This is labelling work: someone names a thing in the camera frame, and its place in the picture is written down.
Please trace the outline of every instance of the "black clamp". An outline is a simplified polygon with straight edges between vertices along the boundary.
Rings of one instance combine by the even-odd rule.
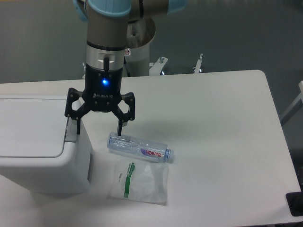
[[[73,120],[77,121],[77,134],[80,134],[80,120],[86,115],[89,111],[95,112],[113,112],[113,114],[118,118],[118,129],[117,134],[121,136],[122,127],[127,125],[128,121],[133,121],[135,118],[135,97],[132,92],[127,93],[125,95],[121,95],[121,99],[128,106],[128,112],[123,113],[119,108],[117,102],[113,96],[95,96],[91,99],[90,102],[85,102],[78,110],[72,109],[72,103],[81,98],[83,92],[80,92],[74,88],[70,88],[68,90],[67,100],[66,100],[66,108],[65,108],[65,116],[70,117]]]

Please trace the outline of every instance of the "bottle cap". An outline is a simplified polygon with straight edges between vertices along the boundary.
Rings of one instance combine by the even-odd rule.
[[[166,149],[164,158],[166,159],[167,162],[172,163],[174,159],[174,154],[175,154],[174,150]]]

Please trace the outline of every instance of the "bottle label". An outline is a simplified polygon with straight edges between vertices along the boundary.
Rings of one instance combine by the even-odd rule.
[[[145,156],[151,156],[151,157],[161,157],[162,156],[162,154],[159,152],[145,150],[145,149],[141,149],[141,153],[144,154]]]

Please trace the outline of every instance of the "green zipper seal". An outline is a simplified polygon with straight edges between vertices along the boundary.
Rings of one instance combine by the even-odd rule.
[[[124,189],[124,198],[128,198],[129,194],[129,186],[131,184],[131,176],[133,171],[135,170],[134,163],[130,163],[128,170],[127,170],[127,176],[126,176],[126,181],[125,181],[125,189]]]

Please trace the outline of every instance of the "clear plastic bag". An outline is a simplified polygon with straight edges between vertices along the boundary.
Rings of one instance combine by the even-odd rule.
[[[167,175],[167,164],[123,159],[116,165],[110,196],[165,205]]]

